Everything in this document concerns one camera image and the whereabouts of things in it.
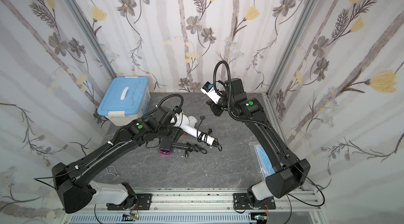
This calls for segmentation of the dark grey pink hair dryer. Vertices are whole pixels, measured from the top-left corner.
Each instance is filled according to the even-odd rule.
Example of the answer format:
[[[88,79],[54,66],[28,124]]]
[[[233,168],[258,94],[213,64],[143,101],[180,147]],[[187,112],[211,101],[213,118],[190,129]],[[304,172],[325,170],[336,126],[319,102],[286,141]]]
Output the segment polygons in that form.
[[[173,142],[169,138],[162,138],[161,143],[159,145],[159,152],[163,155],[170,155],[173,152],[173,149],[184,149],[188,150],[189,145],[183,143]]]

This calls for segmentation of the white hair dryer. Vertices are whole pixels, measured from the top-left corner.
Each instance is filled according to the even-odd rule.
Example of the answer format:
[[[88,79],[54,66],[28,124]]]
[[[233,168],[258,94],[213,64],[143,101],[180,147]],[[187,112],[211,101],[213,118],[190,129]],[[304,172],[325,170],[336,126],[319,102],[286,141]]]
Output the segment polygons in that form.
[[[181,116],[177,116],[177,123],[174,127],[181,127],[185,133],[195,137],[199,143],[205,143],[208,146],[213,146],[219,150],[222,149],[222,146],[218,142],[217,138],[211,137],[208,133],[200,131],[197,129],[196,123],[197,119],[193,116],[185,116],[182,112]]]

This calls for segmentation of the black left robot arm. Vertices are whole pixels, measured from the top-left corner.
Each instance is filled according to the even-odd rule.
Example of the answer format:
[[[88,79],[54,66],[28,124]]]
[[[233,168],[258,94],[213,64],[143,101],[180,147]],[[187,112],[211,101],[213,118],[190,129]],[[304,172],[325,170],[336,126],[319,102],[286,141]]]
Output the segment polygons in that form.
[[[52,168],[53,187],[66,213],[75,213],[87,205],[105,204],[109,210],[129,210],[138,203],[128,183],[98,184],[93,181],[101,171],[128,152],[154,139],[176,137],[174,128],[180,108],[158,108],[145,118],[122,126],[107,143],[91,154],[68,165]]]

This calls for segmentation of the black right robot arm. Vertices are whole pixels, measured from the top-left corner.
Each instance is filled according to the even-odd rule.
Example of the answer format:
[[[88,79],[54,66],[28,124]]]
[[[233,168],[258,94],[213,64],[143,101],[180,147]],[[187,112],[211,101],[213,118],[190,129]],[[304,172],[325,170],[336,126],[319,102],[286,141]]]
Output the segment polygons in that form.
[[[263,181],[247,189],[247,202],[251,208],[257,209],[268,198],[282,198],[302,186],[308,178],[310,164],[306,159],[299,159],[282,141],[279,134],[270,124],[264,107],[256,99],[244,99],[233,103],[229,108],[225,103],[206,104],[216,116],[226,111],[233,120],[244,123],[257,138],[267,154],[274,173]]]

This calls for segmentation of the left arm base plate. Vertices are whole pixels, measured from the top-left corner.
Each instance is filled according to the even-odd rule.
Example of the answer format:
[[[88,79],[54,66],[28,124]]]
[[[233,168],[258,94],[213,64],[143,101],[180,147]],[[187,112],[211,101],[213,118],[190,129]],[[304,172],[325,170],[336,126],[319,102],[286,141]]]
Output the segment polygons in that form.
[[[108,210],[149,210],[152,202],[151,193],[137,193],[129,195],[121,204],[107,204]]]

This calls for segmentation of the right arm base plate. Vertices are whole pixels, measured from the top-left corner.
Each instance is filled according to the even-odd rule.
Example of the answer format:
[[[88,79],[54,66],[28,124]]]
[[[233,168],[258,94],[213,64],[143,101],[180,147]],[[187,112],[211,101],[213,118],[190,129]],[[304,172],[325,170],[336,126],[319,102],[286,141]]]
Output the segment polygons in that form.
[[[234,193],[233,203],[234,208],[237,211],[276,209],[276,204],[273,197],[268,197],[264,200],[253,200],[253,197],[248,193]]]

